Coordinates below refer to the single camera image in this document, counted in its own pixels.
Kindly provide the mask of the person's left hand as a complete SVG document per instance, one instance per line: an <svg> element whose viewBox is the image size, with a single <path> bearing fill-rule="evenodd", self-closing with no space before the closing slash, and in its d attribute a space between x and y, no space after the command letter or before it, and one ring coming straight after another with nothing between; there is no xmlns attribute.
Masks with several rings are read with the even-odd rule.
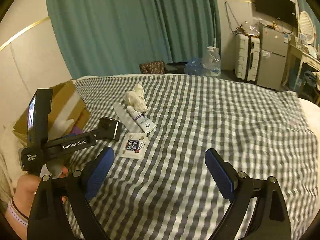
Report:
<svg viewBox="0 0 320 240"><path fill-rule="evenodd" d="M32 174L22 175L7 208L6 218L20 239L27 239L27 224L35 193L41 178Z"/></svg>

